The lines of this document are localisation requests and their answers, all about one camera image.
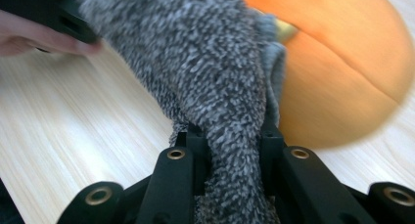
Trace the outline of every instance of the orange pumpkin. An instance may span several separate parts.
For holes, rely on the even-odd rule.
[[[285,45],[280,130],[289,145],[338,146],[391,116],[415,68],[412,39],[387,0],[246,0],[299,32]]]

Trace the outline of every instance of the knit fabric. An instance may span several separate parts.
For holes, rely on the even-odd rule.
[[[274,223],[257,149],[265,109],[278,121],[284,50],[274,19],[243,0],[80,2],[172,119],[171,138],[188,122],[205,131],[212,172],[197,221]]]

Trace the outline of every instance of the human hand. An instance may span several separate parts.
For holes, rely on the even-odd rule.
[[[33,48],[49,52],[89,55],[101,49],[100,42],[86,44],[42,24],[0,10],[0,57]]]

